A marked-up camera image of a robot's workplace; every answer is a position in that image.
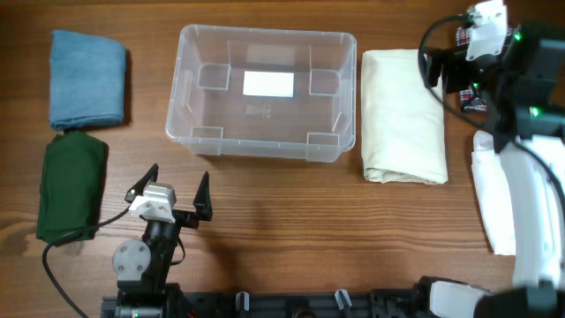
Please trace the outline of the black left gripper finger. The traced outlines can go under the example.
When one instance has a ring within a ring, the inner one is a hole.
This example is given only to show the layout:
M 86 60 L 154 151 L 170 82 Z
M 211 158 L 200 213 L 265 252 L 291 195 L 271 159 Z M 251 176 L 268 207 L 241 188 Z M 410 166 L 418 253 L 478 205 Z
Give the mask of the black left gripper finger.
M 132 203 L 137 196 L 142 195 L 147 185 L 157 180 L 158 171 L 159 165 L 154 163 L 146 174 L 126 192 L 124 200 L 128 203 Z
M 209 173 L 207 171 L 202 176 L 192 205 L 195 207 L 195 213 L 201 221 L 212 220 L 213 208 L 210 197 Z

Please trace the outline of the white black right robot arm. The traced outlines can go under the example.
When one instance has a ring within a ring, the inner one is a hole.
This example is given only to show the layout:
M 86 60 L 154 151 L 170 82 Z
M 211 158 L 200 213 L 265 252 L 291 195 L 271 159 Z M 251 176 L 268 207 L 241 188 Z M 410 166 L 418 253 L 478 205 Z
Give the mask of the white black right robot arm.
M 460 49 L 418 46 L 429 90 L 469 88 L 485 102 L 481 129 L 493 136 L 507 180 L 516 235 L 513 285 L 488 291 L 445 279 L 427 287 L 438 317 L 561 317 L 564 314 L 564 110 L 551 100 L 564 64 L 564 31 L 538 21 L 510 32 L 464 14 Z

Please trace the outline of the clear plastic storage container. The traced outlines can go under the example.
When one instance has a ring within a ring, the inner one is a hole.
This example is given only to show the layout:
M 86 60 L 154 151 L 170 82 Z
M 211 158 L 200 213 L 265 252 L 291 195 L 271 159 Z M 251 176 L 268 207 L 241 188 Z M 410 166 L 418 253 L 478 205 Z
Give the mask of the clear plastic storage container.
M 165 132 L 196 155 L 334 162 L 356 142 L 349 33 L 185 26 Z

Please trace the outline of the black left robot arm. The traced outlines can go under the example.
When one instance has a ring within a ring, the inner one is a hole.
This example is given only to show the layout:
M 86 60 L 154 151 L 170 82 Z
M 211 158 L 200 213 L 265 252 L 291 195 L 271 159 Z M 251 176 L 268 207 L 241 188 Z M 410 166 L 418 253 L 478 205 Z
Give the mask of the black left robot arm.
M 209 222 L 213 208 L 209 174 L 203 174 L 192 205 L 193 211 L 176 209 L 172 185 L 157 182 L 159 166 L 154 164 L 124 197 L 127 212 L 147 222 L 140 239 L 118 246 L 112 258 L 117 274 L 115 317 L 196 317 L 198 314 L 177 283 L 169 283 L 170 268 L 181 247 L 180 231 L 196 230 Z

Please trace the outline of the cream cloth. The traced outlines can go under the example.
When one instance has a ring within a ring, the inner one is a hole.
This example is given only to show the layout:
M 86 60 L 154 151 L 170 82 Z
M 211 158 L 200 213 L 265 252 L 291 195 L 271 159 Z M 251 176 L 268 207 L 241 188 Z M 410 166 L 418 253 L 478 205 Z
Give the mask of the cream cloth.
M 365 179 L 376 183 L 446 183 L 443 108 L 425 87 L 418 52 L 366 51 L 360 85 Z

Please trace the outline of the red navy plaid cloth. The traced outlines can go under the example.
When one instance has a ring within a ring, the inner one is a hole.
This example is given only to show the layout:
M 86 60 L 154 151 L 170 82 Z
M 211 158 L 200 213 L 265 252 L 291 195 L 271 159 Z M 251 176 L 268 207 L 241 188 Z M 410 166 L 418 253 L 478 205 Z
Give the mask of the red navy plaid cloth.
M 510 25 L 507 29 L 505 46 L 508 45 L 510 37 L 513 35 L 515 29 Z M 471 30 L 458 27 L 456 30 L 456 55 L 459 54 L 460 50 L 465 50 L 470 42 Z M 498 66 L 501 61 L 501 56 L 491 56 L 487 55 L 482 60 L 479 59 L 478 66 L 482 66 L 483 69 L 488 69 L 492 66 Z M 461 90 L 458 92 L 460 100 L 460 110 L 462 113 L 471 112 L 486 112 L 487 107 L 483 100 L 476 96 L 478 84 L 469 85 L 468 87 L 463 87 L 463 82 L 460 80 L 460 76 L 457 74 L 457 65 L 454 64 L 450 66 L 450 69 L 444 70 L 445 73 L 442 75 L 444 80 L 443 88 L 447 89 L 446 94 L 451 94 L 456 91 L 456 88 Z

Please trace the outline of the white cloth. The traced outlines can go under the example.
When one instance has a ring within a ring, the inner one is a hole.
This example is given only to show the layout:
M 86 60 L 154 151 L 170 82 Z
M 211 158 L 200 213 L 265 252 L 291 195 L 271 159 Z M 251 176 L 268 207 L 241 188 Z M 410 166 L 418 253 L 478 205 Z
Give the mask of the white cloth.
M 473 136 L 471 172 L 486 235 L 494 254 L 514 256 L 516 237 L 509 185 L 494 152 L 493 136 L 477 131 Z

